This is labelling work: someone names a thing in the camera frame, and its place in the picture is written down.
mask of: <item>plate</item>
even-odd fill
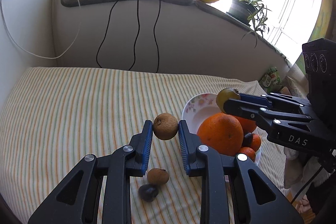
[[[217,94],[214,93],[202,93],[192,97],[185,104],[181,120],[186,120],[190,133],[196,134],[199,126],[206,118],[221,112],[216,105],[216,96]],[[260,156],[261,148],[255,154],[254,163],[256,165],[259,164]]]

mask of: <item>plant pot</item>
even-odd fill
[[[247,18],[254,12],[255,7],[252,4],[247,4],[244,1],[232,0],[231,7],[227,13],[240,22],[249,25],[251,20],[248,20]]]

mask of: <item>striped tablecloth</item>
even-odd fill
[[[98,68],[30,68],[13,88],[0,117],[0,193],[23,222],[86,154],[111,154],[162,112],[181,117],[185,103],[225,87],[263,94],[257,81],[204,75],[165,75]],[[262,137],[259,167],[284,193],[282,147]],[[152,203],[131,178],[132,222],[198,224],[201,184],[185,175],[178,136],[153,137],[148,168],[164,168],[169,182]],[[98,222],[101,222],[102,206]],[[230,204],[230,219],[233,222]]]

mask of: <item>spider plant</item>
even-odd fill
[[[263,33],[267,30],[269,32],[269,27],[265,24],[265,21],[267,20],[267,7],[262,3],[262,0],[239,0],[239,2],[244,2],[248,5],[252,5],[255,9],[255,12],[250,12],[250,16],[247,18],[247,20],[252,21],[253,30],[249,31],[248,33],[244,34],[241,39],[244,38],[245,35],[254,32],[255,35],[255,46],[257,46],[258,42],[258,35],[257,32],[259,31],[261,36],[263,36]]]

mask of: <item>orange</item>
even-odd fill
[[[241,127],[243,128],[244,134],[246,133],[252,133],[257,128],[257,125],[255,124],[255,121],[251,121],[245,118],[237,117],[236,119],[240,122]]]
[[[250,147],[242,147],[239,149],[238,154],[242,153],[248,156],[253,162],[255,161],[255,152],[252,148]]]
[[[261,138],[259,137],[258,134],[254,134],[254,133],[252,134],[252,136],[253,136],[252,142],[249,145],[249,147],[251,147],[255,152],[257,152],[261,146]]]
[[[202,143],[228,156],[234,156],[237,153],[244,138],[239,121],[225,113],[217,113],[205,119],[199,126],[197,135]]]

